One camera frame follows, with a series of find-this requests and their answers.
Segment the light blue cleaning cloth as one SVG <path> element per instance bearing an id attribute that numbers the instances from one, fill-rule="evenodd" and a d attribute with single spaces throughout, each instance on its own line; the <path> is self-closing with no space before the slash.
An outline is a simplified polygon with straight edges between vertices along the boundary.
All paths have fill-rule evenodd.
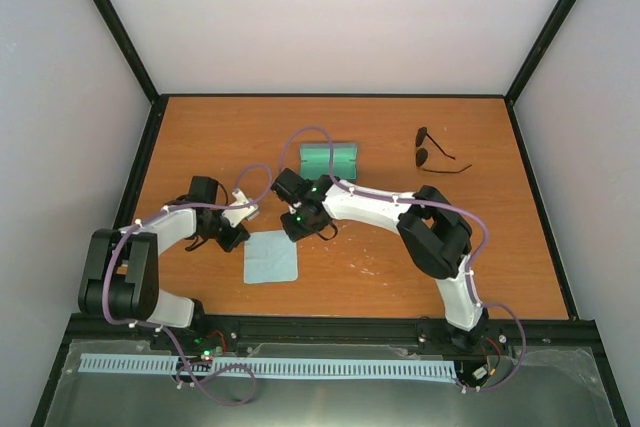
<path id="1" fill-rule="evenodd" d="M 283 230 L 256 232 L 244 243 L 245 284 L 292 282 L 297 278 L 297 246 Z"/>

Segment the dark round sunglasses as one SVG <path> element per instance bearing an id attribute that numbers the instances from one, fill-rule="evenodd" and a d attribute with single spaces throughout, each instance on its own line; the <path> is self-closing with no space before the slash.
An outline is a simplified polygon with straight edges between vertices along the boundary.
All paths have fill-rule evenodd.
<path id="1" fill-rule="evenodd" d="M 429 133 L 426 126 L 422 126 L 417 129 L 414 147 L 414 163 L 415 167 L 420 171 L 438 175 L 456 175 L 461 174 L 472 167 L 472 164 L 466 164 L 464 166 L 456 166 L 448 169 L 435 168 L 434 163 L 432 162 L 435 158 L 435 152 L 438 152 L 441 157 L 452 162 L 456 162 L 457 158 L 445 151 L 445 149 Z"/>

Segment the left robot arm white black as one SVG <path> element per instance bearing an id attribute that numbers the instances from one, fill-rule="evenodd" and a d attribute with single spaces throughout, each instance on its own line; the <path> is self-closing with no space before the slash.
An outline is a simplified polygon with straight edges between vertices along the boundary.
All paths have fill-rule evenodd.
<path id="1" fill-rule="evenodd" d="M 79 287 L 80 311 L 114 324 L 173 327 L 184 348 L 201 347 L 208 337 L 207 323 L 198 318 L 202 304 L 160 287 L 159 257 L 183 240 L 191 242 L 189 252 L 209 240 L 230 252 L 250 238 L 243 222 L 258 213 L 257 202 L 236 188 L 225 194 L 234 198 L 231 204 L 217 205 L 220 189 L 217 180 L 195 176 L 187 194 L 149 219 L 95 231 Z"/>

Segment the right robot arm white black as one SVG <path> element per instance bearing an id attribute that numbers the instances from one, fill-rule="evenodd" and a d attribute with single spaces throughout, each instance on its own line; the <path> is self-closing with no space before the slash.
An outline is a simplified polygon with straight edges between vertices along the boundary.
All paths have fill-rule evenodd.
<path id="1" fill-rule="evenodd" d="M 271 186 L 288 205 L 280 216 L 292 242 L 310 236 L 328 238 L 338 221 L 353 221 L 396 234 L 416 268 L 432 278 L 441 296 L 446 336 L 451 345 L 470 352 L 489 319 L 473 278 L 470 216 L 452 206 L 439 190 L 388 192 L 358 186 L 324 174 L 316 180 L 284 169 Z"/>

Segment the black mounting rail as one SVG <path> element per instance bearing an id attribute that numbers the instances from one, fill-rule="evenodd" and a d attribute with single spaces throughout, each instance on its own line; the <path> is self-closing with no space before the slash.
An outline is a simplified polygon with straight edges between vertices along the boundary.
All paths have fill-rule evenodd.
<path id="1" fill-rule="evenodd" d="M 531 348 L 588 348 L 596 355 L 604 354 L 604 347 L 595 321 L 584 320 L 524 320 L 527 350 Z M 447 335 L 443 319 L 409 318 L 323 318 L 288 316 L 224 316 L 207 315 L 199 330 L 172 329 L 189 356 L 203 352 L 205 347 L 221 345 L 221 332 L 226 351 L 239 356 L 248 355 L 249 348 L 262 344 L 331 344 L 390 346 L 404 348 L 410 353 L 442 356 L 444 358 L 479 357 L 480 340 L 473 349 L 454 347 Z M 521 346 L 519 330 L 513 320 L 489 320 L 480 337 L 498 343 L 506 337 L 502 354 L 514 353 Z M 72 314 L 64 340 L 150 340 L 156 350 L 176 352 L 166 334 L 153 328 L 114 326 L 101 317 Z"/>

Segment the black corner frame post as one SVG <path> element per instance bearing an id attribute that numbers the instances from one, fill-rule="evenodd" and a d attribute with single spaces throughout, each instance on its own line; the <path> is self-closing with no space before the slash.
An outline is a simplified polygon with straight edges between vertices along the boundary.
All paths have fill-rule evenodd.
<path id="1" fill-rule="evenodd" d="M 159 99 L 151 77 L 111 0 L 92 0 L 149 104 Z"/>
<path id="2" fill-rule="evenodd" d="M 576 2 L 577 0 L 557 0 L 554 4 L 504 96 L 508 108 L 514 108 Z"/>

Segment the black right corner frame post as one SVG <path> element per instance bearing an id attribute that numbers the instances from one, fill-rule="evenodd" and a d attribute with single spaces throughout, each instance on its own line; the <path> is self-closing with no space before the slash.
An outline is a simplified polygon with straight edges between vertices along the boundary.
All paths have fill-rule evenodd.
<path id="1" fill-rule="evenodd" d="M 514 108 L 576 2 L 577 0 L 557 0 L 554 4 L 504 96 L 508 108 Z"/>

